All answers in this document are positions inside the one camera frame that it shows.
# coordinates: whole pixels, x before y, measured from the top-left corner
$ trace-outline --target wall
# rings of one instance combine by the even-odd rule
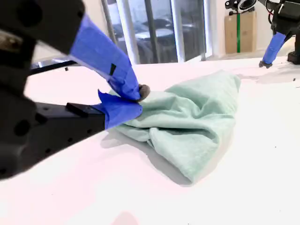
[[[210,24],[213,54],[216,57],[225,55],[224,17],[229,10],[225,9],[226,0],[210,0]],[[264,50],[272,38],[272,30],[268,22],[268,12],[261,3],[255,5],[257,13],[257,50]]]
[[[108,35],[107,23],[101,0],[83,0],[86,6],[86,12],[92,19],[92,21],[106,34]],[[43,61],[46,59],[52,59],[55,57],[61,57],[62,54],[48,46],[38,45],[35,49],[33,61]]]

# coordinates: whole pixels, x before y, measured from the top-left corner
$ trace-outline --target white table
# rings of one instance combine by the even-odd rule
[[[198,183],[150,147],[104,131],[0,182],[0,224],[300,224],[300,67],[283,57],[257,68],[259,60],[135,67],[153,91],[219,69],[241,74],[232,141]],[[95,104],[98,88],[109,90],[96,73],[70,67],[31,77],[26,94]]]

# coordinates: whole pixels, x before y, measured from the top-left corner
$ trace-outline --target green cloth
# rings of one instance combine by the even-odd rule
[[[220,71],[151,92],[143,113],[117,130],[154,150],[196,181],[231,132],[240,80]]]

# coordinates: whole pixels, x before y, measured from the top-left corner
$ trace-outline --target mint green towel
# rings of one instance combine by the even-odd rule
[[[240,80],[220,71],[151,92],[143,113],[117,130],[154,150],[192,182],[231,132]]]

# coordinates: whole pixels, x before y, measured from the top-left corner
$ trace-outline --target blue tape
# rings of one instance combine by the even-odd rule
[[[273,38],[267,48],[267,51],[264,54],[264,57],[262,59],[266,64],[271,64],[276,59],[279,50],[285,43],[285,38],[286,38],[286,35],[279,33],[279,32],[277,32],[273,36]]]
[[[94,108],[105,114],[105,129],[117,127],[140,116],[143,107],[136,102],[98,91],[101,104]]]
[[[99,73],[121,97],[130,100],[141,98],[128,56],[87,15],[82,20],[70,58]],[[116,68],[110,75],[112,64]]]

